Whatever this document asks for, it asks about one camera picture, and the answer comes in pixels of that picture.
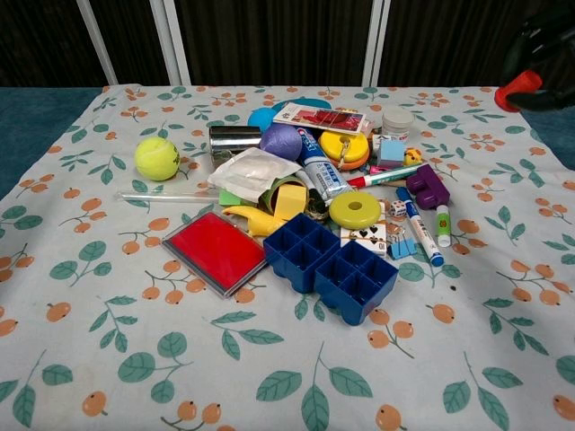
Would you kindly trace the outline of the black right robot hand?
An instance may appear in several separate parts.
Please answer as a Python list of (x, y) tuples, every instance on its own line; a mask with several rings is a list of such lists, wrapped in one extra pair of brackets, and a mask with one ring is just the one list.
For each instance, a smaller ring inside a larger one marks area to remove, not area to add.
[(504, 58), (500, 88), (494, 100), (503, 110), (549, 111), (574, 105), (574, 88), (543, 90), (535, 71), (562, 49), (574, 50), (574, 3), (560, 1), (526, 20), (509, 45)]

